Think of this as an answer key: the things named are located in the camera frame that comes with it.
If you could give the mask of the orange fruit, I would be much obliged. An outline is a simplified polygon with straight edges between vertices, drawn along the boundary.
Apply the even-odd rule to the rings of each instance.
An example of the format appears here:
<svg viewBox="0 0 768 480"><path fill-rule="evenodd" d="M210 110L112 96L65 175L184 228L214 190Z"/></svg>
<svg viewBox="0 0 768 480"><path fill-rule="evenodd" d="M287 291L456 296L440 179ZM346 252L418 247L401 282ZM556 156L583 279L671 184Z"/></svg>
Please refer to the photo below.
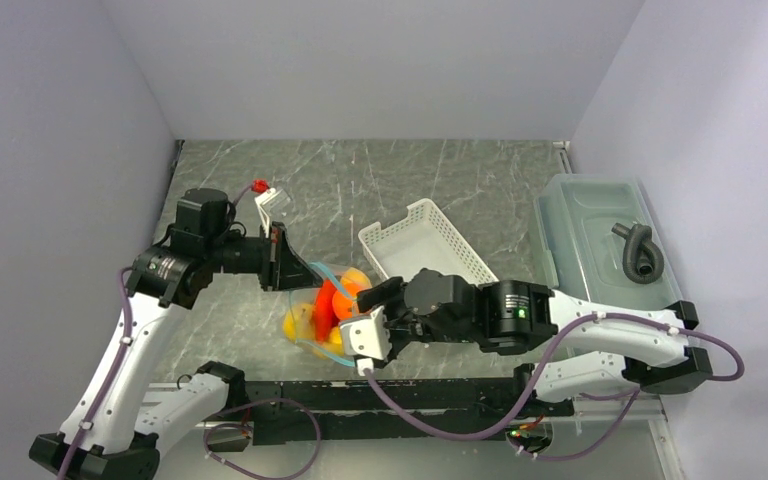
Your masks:
<svg viewBox="0 0 768 480"><path fill-rule="evenodd" d="M345 321L362 313L357 304L357 295L364 287L354 282L344 283L332 297L332 308L339 321Z"/></svg>

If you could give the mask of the yellow fruit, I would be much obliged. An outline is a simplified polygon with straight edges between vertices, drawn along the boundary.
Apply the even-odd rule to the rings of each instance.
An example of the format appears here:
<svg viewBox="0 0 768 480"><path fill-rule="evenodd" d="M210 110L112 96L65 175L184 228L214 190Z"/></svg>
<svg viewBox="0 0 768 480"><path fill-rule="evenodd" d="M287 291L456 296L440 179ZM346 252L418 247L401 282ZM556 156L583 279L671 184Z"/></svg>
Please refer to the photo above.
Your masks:
<svg viewBox="0 0 768 480"><path fill-rule="evenodd" d="M330 330L324 342L315 343L314 354L320 358L330 358L331 356L343 358L345 356L340 330L337 327Z"/></svg>
<svg viewBox="0 0 768 480"><path fill-rule="evenodd" d="M370 288L372 286L370 278L361 270L350 267L342 275L342 282L350 282L359 285L362 288Z"/></svg>

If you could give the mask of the orange carrot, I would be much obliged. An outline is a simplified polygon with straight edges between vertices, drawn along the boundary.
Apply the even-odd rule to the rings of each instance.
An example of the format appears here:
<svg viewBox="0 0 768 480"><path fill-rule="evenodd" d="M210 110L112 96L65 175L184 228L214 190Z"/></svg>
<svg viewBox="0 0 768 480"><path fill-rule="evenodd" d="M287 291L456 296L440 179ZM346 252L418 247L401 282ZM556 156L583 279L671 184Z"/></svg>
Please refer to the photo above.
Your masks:
<svg viewBox="0 0 768 480"><path fill-rule="evenodd" d="M318 343L324 342L330 330L339 323L332 308L332 297L336 291L335 284L325 280L315 296L312 320L315 326L315 341Z"/></svg>

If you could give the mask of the clear zip top bag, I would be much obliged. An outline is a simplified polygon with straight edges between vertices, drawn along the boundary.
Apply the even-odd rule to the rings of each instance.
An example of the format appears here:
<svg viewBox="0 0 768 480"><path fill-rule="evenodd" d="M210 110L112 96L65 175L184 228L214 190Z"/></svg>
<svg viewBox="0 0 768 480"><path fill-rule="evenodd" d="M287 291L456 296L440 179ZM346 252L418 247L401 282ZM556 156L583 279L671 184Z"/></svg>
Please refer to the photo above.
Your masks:
<svg viewBox="0 0 768 480"><path fill-rule="evenodd" d="M394 353L384 325L381 306L359 306L362 291L373 282L355 267L311 262L311 271L322 280L319 287L305 287L288 294L289 309L282 322L287 340L313 355L354 368L356 355L388 362Z"/></svg>

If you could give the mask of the yellow lemon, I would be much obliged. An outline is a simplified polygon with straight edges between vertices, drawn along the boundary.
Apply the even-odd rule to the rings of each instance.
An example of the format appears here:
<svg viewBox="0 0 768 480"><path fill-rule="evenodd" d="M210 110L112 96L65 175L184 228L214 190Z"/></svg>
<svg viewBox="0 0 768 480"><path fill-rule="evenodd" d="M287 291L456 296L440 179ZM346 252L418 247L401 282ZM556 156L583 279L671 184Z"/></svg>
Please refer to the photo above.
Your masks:
<svg viewBox="0 0 768 480"><path fill-rule="evenodd" d="M314 306L310 303L296 303L290 307L282 323L282 332L288 341L297 343L315 339L313 311Z"/></svg>

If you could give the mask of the white perforated plastic basket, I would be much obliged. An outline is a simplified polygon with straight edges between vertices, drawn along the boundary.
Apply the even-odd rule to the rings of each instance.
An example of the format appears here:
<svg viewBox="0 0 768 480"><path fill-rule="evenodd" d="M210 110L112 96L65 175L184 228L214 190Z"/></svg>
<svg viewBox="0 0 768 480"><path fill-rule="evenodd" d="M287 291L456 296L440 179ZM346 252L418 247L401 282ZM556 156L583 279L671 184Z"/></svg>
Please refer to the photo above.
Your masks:
<svg viewBox="0 0 768 480"><path fill-rule="evenodd" d="M407 206L406 216L384 227L375 222L358 232L365 258L382 280L411 280L427 268L458 275L472 284L496 282L498 277L463 235L429 198Z"/></svg>

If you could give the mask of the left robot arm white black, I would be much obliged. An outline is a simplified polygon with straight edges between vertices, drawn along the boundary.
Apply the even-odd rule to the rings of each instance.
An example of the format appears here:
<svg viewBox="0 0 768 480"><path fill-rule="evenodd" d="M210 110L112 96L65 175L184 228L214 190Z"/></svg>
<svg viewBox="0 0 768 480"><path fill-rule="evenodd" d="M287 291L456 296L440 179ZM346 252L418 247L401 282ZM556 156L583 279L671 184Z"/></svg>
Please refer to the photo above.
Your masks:
<svg viewBox="0 0 768 480"><path fill-rule="evenodd" d="M251 191L256 235L236 219L238 197L193 188L178 200L162 237L119 271L122 307L112 338L71 414L57 431L34 439L34 463L59 479L150 479L196 423L245 411L244 372L217 361L152 409L144 410L143 400L172 337L216 275L253 275L266 292L321 284L289 243L289 194L259 185Z"/></svg>

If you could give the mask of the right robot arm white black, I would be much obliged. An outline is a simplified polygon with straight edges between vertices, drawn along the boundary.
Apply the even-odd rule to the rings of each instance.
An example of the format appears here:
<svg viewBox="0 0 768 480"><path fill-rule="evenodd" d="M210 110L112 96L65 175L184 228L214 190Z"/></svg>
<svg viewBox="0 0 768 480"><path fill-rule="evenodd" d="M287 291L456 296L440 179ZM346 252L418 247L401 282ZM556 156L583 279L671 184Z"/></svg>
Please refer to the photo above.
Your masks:
<svg viewBox="0 0 768 480"><path fill-rule="evenodd" d="M360 374L395 360L409 343L473 343L483 353L543 357L511 388L517 411L579 394L630 390L689 393L714 377L706 349L690 340L695 307L678 301L641 311L593 303L544 285L472 284L423 269L360 292L359 314L340 324L344 352Z"/></svg>

